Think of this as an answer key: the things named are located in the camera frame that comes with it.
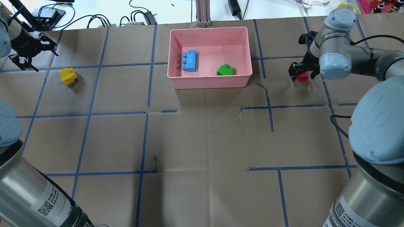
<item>blue lego block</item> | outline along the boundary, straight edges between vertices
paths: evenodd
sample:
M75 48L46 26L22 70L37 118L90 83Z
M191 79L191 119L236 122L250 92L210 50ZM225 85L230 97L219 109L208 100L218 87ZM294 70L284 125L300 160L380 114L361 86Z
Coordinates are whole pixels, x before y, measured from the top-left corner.
M196 50L189 50L183 54L182 69L187 72L196 72Z

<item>sticker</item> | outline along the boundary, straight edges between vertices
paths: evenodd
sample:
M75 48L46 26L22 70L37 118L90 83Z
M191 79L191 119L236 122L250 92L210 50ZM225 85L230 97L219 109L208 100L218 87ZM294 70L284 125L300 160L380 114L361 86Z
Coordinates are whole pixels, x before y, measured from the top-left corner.
M332 227L332 224L331 224L329 218L327 218L327 220L326 220L326 222L324 223L323 227Z
M344 196L341 196L341 199L336 203L334 211L346 227L378 227L356 214Z
M72 206L69 200L50 182L47 182L45 191L31 206L37 214L60 227L69 216Z

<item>green lego block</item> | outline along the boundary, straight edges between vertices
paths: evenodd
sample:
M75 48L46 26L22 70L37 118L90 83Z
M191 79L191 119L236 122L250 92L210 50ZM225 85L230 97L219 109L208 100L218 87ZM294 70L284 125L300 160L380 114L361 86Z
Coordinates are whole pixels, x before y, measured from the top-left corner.
M231 76L234 75L236 73L236 69L235 68L230 68L230 66L228 64L224 64L221 65L219 67L219 69L217 70L216 75L218 76Z

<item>pink plastic box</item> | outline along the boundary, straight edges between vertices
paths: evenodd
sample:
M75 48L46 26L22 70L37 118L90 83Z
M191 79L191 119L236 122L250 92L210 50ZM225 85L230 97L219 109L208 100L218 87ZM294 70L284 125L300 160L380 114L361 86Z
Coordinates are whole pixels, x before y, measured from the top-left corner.
M196 72L182 70L183 53L188 50L196 50ZM216 75L225 63L236 69L235 75ZM175 89L245 87L252 73L246 27L171 31L167 76Z

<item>red mat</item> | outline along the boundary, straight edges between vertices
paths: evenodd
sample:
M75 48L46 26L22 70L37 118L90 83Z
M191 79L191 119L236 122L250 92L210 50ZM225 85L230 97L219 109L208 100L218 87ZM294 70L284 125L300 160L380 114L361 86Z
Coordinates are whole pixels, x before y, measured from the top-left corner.
M363 13L371 13L373 8L376 8L379 2L373 0L358 0L360 8L362 8ZM394 5L396 0L391 0L390 2L386 2L384 5L384 9L382 13L387 13L390 8Z

